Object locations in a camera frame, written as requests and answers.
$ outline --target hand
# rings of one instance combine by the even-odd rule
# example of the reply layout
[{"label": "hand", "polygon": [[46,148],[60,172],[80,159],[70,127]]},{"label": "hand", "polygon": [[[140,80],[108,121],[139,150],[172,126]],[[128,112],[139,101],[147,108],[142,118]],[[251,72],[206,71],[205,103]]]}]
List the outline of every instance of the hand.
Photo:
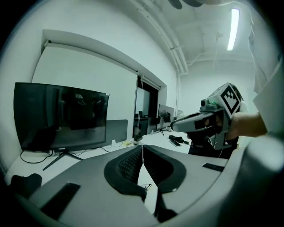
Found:
[{"label": "hand", "polygon": [[[235,113],[232,117],[232,124],[230,130],[227,134],[226,140],[232,140],[239,136],[239,119],[241,118],[241,113]],[[222,127],[223,119],[220,116],[216,116],[216,125]],[[209,119],[205,119],[204,121],[205,126],[209,125]]]}]

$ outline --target ceiling light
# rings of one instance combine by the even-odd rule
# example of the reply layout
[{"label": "ceiling light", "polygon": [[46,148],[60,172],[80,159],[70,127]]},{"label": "ceiling light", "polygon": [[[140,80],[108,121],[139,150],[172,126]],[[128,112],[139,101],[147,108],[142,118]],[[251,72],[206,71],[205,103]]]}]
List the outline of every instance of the ceiling light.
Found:
[{"label": "ceiling light", "polygon": [[231,51],[234,47],[238,24],[239,24],[239,14],[240,11],[238,9],[232,9],[232,22],[231,22],[231,32],[230,32],[230,39],[228,44],[228,51]]}]

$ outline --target white desk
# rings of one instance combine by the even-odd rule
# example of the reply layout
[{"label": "white desk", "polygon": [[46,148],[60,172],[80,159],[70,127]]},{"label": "white desk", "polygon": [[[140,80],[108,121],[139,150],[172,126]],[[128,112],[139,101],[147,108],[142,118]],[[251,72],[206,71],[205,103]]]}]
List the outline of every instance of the white desk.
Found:
[{"label": "white desk", "polygon": [[[155,133],[155,134],[149,134],[143,136],[143,139],[140,141],[141,144],[147,144],[147,145],[156,145],[160,146],[166,149],[171,149],[178,152],[188,153],[189,146],[186,144],[182,144],[181,147],[175,147],[171,143],[169,143],[169,135],[175,135],[175,136],[182,136],[183,139],[187,140],[186,134],[184,133],[177,133],[177,132],[164,132],[164,136],[162,133]],[[118,142],[115,146],[111,148],[104,147],[105,150],[109,152],[113,152],[119,149],[123,149],[126,146],[122,144],[120,147],[118,147],[121,144],[121,142]],[[83,151],[77,151],[74,152],[77,155],[80,154]],[[81,154],[79,157],[82,159],[106,154],[107,152],[104,151],[101,148],[95,149],[95,150],[87,150],[83,154]],[[45,153],[32,153],[32,152],[24,152],[22,154],[22,158],[29,162],[38,162],[41,161],[44,157],[46,157]],[[60,159],[58,162],[54,163],[51,167],[43,171],[43,168],[47,166],[49,163],[51,163],[55,158],[57,158],[58,155],[55,157],[49,157],[44,162],[38,163],[38,164],[29,164],[25,163],[21,160],[20,157],[18,157],[10,169],[8,170],[6,176],[5,176],[5,182],[7,185],[11,183],[11,179],[13,175],[19,175],[19,176],[29,176],[33,173],[38,173],[42,176],[42,185],[50,181],[52,178],[57,176],[58,174],[62,173],[64,170],[68,169],[72,165],[76,164],[79,160],[75,158],[71,158],[68,156],[65,156],[64,158]]]},{"label": "white desk", "polygon": [[[176,147],[169,142],[169,138],[168,138],[169,135],[174,135],[177,137],[181,136],[184,140],[190,141],[189,139],[186,138],[186,134],[177,133],[177,132],[167,132],[167,131],[163,131],[163,133],[164,135],[161,132],[145,135],[143,136],[143,139],[139,142],[139,144],[156,145],[156,146],[170,149],[173,151],[188,153],[189,148],[190,148],[189,145],[182,144],[181,147]],[[113,152],[113,151],[123,149],[126,147],[124,144],[122,144],[121,146],[120,145],[121,145],[121,142],[118,142],[113,147],[107,146],[107,147],[104,147],[104,149],[109,152]],[[73,153],[79,155],[82,152],[83,151],[77,151]],[[106,154],[106,153],[107,152],[104,151],[103,149],[98,148],[94,150],[87,150],[84,153],[82,153],[79,157],[82,159],[86,159],[86,158],[95,157],[95,156]],[[45,153],[24,152],[22,154],[22,158],[29,162],[38,162],[44,159],[44,157],[46,157]],[[5,176],[6,184],[9,185],[11,183],[11,179],[13,175],[29,176],[33,173],[37,173],[42,176],[42,185],[44,185],[48,181],[50,181],[51,179],[53,179],[54,177],[56,177],[57,175],[65,171],[66,169],[70,168],[72,165],[79,162],[79,160],[75,158],[65,156],[62,159],[60,159],[58,162],[55,162],[52,166],[47,168],[45,171],[43,171],[43,168],[47,166],[49,163],[51,163],[57,157],[58,155],[54,157],[49,157],[44,162],[41,162],[38,164],[25,163],[24,161],[21,160],[20,157],[18,157],[14,161],[14,163],[12,164],[12,166],[10,167],[10,169],[8,170]],[[145,206],[148,208],[150,213],[153,213],[155,210],[158,188],[153,182],[150,175],[148,174],[145,166],[143,165],[140,170],[138,185],[142,186],[144,184],[152,184],[150,190],[148,191],[146,200],[145,200]]]}]

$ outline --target small monitor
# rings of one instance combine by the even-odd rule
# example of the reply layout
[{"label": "small monitor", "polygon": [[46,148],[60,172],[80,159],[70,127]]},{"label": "small monitor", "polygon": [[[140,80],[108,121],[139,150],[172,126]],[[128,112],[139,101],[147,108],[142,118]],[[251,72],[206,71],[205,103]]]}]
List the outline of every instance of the small monitor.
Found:
[{"label": "small monitor", "polygon": [[174,120],[174,109],[169,106],[159,105],[158,117],[161,118],[157,129],[162,129],[170,126],[170,123]]},{"label": "small monitor", "polygon": [[95,148],[106,140],[108,98],[73,87],[16,83],[14,119],[21,148]]},{"label": "small monitor", "polygon": [[157,121],[158,121],[158,118],[155,118],[155,117],[148,118],[147,134],[150,134],[152,131],[154,132],[156,131]]}]

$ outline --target power cord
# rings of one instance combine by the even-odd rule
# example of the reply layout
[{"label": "power cord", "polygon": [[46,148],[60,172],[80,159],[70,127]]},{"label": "power cord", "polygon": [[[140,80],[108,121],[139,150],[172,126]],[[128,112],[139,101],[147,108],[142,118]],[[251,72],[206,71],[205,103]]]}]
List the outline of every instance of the power cord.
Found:
[{"label": "power cord", "polygon": [[85,151],[87,151],[87,150],[91,150],[91,149],[86,149],[86,150],[84,150],[82,153],[80,153],[80,154],[75,154],[75,153],[73,153],[73,152],[70,152],[70,154],[75,154],[76,156],[80,156],[81,154],[83,154]]},{"label": "power cord", "polygon": [[106,152],[110,153],[110,151],[105,150],[103,147],[99,147],[99,148],[101,148],[101,149],[103,149],[104,151],[106,151]]},{"label": "power cord", "polygon": [[24,152],[24,150],[21,152],[21,154],[20,154],[20,158],[21,158],[21,160],[23,160],[24,162],[29,163],[29,164],[38,164],[38,163],[41,163],[41,162],[45,161],[47,158],[51,157],[51,156],[52,156],[52,154],[53,154],[53,151],[51,152],[51,154],[49,154],[49,153],[45,152],[45,153],[46,153],[46,154],[48,154],[49,156],[45,157],[42,161],[38,161],[38,162],[29,162],[29,161],[25,161],[25,160],[22,158],[22,154],[23,154],[23,152]]},{"label": "power cord", "polygon": [[120,147],[123,144],[124,141],[121,142],[121,144],[119,146],[114,146],[114,147]]},{"label": "power cord", "polygon": [[220,156],[221,156],[222,152],[223,152],[223,149],[221,150],[221,153],[220,153],[220,155],[219,155],[219,157],[218,157],[218,158],[220,158]]}]

